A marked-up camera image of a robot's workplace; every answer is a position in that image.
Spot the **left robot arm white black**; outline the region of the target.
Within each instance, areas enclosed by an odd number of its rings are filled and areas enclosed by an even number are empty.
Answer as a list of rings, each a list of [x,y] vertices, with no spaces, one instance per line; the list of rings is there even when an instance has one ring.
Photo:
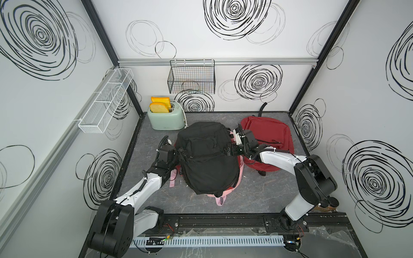
[[[165,222],[162,209],[148,206],[140,211],[140,208],[170,180],[172,171],[189,158],[183,148],[169,143],[159,146],[155,161],[143,171],[144,177],[125,194],[99,206],[79,256],[84,258],[86,251],[92,249],[105,256],[121,258],[134,238],[148,230],[169,229],[174,233],[175,228]]]

